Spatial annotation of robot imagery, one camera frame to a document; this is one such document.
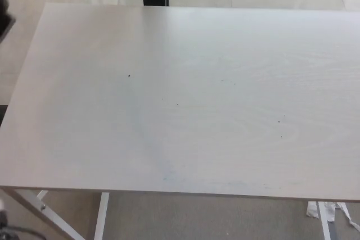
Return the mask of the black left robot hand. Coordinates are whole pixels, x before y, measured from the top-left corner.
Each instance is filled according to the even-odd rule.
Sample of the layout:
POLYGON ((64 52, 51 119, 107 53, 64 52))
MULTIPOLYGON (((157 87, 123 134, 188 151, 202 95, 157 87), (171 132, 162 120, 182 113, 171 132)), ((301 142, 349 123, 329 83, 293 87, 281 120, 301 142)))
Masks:
POLYGON ((8 32, 13 27, 16 19, 9 13, 9 2, 8 0, 0 0, 0 40, 1 42, 5 39, 8 32))

